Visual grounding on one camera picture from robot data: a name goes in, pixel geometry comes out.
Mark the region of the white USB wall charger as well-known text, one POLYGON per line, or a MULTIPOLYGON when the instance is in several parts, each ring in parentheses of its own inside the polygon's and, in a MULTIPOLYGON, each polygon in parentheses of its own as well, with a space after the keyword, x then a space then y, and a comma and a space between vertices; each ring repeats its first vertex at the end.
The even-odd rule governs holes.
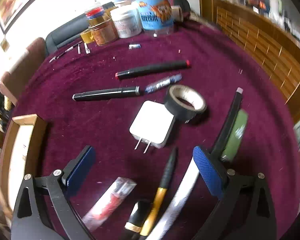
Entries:
POLYGON ((149 146, 163 148, 166 145, 175 117, 162 103, 145 101, 132 122, 129 132, 138 142, 136 150, 141 142, 146 144, 144 153, 149 146))

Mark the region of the black electrical tape roll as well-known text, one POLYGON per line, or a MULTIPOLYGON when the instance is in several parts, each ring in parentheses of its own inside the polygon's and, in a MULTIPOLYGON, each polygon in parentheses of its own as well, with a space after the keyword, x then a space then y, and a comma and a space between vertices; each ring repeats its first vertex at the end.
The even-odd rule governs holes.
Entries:
POLYGON ((166 92, 164 106, 177 120, 187 123, 205 112, 206 101, 189 86, 171 85, 166 92))

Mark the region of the black marker with red ends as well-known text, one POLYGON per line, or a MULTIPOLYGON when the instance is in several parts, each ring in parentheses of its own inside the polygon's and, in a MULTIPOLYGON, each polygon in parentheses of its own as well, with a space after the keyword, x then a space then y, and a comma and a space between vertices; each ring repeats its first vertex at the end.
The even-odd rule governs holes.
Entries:
POLYGON ((133 77, 145 76, 155 73, 171 72, 173 70, 186 69, 190 68, 191 64, 189 60, 178 60, 178 61, 169 61, 158 64, 150 64, 143 67, 136 67, 121 72, 115 73, 115 77, 118 80, 129 79, 133 77))

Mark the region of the black pen with white tip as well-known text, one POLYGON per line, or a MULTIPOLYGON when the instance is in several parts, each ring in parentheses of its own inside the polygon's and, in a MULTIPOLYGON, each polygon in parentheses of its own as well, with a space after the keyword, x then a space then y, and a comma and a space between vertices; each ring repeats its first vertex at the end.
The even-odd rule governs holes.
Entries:
POLYGON ((229 140, 230 133, 233 129, 234 123, 236 121, 238 112, 240 110, 242 98, 243 98, 243 89, 241 87, 238 87, 235 96, 233 98, 233 101, 230 105, 228 114, 226 116, 225 122, 222 126, 222 129, 212 147, 211 154, 214 157, 220 158, 221 154, 226 146, 226 143, 229 140))

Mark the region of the green lighter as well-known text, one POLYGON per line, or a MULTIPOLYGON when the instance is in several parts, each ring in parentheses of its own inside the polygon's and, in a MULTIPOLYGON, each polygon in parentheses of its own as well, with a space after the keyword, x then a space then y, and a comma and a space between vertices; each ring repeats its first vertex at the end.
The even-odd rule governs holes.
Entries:
POLYGON ((231 130, 229 140, 226 143, 225 149, 221 155, 221 161, 232 162, 237 154, 240 147, 243 135, 248 122, 248 114, 245 110, 240 109, 234 126, 231 130))

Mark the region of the red item in clear wrapper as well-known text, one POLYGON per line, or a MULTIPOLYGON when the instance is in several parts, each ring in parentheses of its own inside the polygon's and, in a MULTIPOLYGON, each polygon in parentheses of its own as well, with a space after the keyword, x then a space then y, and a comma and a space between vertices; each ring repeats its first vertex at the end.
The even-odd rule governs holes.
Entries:
POLYGON ((137 183, 128 178, 117 177, 107 191, 84 215, 82 222, 90 232, 99 228, 132 192, 137 183))

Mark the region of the black marker pen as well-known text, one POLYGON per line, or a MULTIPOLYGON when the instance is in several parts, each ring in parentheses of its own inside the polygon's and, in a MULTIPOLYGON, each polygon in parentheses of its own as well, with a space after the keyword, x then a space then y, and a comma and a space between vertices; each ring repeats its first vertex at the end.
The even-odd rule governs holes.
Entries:
POLYGON ((93 90, 88 92, 76 93, 72 96, 74 101, 98 101, 115 98, 128 98, 140 95, 140 87, 123 87, 102 90, 93 90))

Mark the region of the blue patterned small pen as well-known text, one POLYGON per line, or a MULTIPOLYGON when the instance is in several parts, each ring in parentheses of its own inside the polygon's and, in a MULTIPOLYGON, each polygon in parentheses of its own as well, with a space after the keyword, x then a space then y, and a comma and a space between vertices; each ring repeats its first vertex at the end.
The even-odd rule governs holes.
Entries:
POLYGON ((182 79, 182 74, 177 74, 177 75, 172 75, 172 76, 166 77, 164 79, 155 81, 154 83, 147 85, 144 92, 146 94, 154 93, 158 90, 168 87, 169 85, 179 82, 181 79, 182 79))

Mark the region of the brown chair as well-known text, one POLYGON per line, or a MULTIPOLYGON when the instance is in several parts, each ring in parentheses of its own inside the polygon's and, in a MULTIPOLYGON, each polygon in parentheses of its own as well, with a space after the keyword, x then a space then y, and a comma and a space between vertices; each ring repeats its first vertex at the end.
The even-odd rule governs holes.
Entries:
POLYGON ((35 39, 10 70, 4 72, 1 77, 0 92, 14 105, 17 104, 29 80, 44 62, 45 48, 45 40, 42 37, 35 39))

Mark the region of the black pen at far edge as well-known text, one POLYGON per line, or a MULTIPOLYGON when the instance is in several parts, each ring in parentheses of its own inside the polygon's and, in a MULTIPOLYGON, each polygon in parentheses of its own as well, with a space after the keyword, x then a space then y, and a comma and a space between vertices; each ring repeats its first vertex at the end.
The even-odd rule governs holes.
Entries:
POLYGON ((82 41, 79 41, 79 42, 75 43, 74 45, 72 45, 71 47, 69 47, 68 49, 66 49, 62 53, 60 53, 56 58, 58 59, 58 58, 62 57, 64 54, 66 54, 67 52, 71 51, 72 49, 75 48, 75 46, 78 46, 81 43, 82 43, 82 41))

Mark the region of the orange label jar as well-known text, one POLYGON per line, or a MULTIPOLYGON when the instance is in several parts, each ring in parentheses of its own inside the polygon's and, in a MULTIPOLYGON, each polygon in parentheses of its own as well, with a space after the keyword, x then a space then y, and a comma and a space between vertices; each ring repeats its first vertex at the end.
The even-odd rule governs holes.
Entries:
POLYGON ((89 27, 89 30, 98 46, 104 46, 119 38, 111 18, 95 26, 89 27))

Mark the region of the black leather sofa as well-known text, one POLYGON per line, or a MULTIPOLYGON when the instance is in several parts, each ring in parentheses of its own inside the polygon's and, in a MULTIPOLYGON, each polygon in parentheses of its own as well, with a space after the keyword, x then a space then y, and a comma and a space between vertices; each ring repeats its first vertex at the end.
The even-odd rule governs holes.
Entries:
MULTIPOLYGON (((98 5, 96 7, 103 7, 107 15, 110 17, 110 11, 115 9, 114 3, 110 2, 104 5, 98 5)), ((74 40, 81 38, 80 33, 86 29, 89 29, 89 23, 85 16, 85 13, 70 20, 69 22, 61 25, 51 33, 49 33, 45 39, 46 54, 50 55, 56 52, 59 48, 73 42, 74 40)))

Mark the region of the red lid gold jar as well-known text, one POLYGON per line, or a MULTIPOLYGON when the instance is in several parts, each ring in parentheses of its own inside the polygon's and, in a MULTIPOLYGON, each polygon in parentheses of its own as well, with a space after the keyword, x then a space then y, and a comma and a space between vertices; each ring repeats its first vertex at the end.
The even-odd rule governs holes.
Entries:
POLYGON ((107 15, 107 13, 103 9, 103 7, 96 7, 89 11, 86 11, 85 16, 88 20, 90 27, 93 27, 95 25, 98 25, 98 24, 110 19, 110 17, 107 15))

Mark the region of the wooden cabinet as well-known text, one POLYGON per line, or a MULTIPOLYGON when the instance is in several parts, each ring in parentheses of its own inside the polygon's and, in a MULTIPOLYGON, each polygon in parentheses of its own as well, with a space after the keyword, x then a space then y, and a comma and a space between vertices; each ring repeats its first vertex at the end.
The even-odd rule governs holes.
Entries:
POLYGON ((263 16, 224 0, 199 0, 200 14, 217 24, 267 73, 300 120, 300 42, 263 16))

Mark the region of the blue snack jar pink lid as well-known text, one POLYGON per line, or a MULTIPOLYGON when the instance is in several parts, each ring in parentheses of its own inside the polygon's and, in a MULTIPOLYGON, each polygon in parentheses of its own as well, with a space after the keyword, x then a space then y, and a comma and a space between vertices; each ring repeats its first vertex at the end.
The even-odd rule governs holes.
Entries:
POLYGON ((145 33, 163 36, 173 33, 173 0, 135 0, 145 33))

